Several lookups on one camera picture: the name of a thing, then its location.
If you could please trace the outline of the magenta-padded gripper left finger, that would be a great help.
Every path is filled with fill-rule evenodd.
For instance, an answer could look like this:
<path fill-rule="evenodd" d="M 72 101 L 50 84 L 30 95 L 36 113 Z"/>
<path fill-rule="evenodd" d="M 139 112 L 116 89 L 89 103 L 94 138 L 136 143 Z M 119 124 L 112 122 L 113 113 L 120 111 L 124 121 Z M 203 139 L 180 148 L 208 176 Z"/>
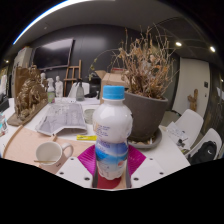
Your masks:
<path fill-rule="evenodd" d="M 78 157 L 69 157 L 56 175 L 81 187 L 93 188 L 97 183 L 95 146 Z"/>

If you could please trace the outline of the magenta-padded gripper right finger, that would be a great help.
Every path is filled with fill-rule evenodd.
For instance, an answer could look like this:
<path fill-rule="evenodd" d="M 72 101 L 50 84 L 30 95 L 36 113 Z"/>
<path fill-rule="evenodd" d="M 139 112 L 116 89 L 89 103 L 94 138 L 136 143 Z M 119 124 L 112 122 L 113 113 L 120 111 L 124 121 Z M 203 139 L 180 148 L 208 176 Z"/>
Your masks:
<path fill-rule="evenodd" d="M 126 165 L 128 188 L 140 188 L 165 176 L 165 171 L 154 158 L 146 157 L 133 146 L 129 146 Z"/>

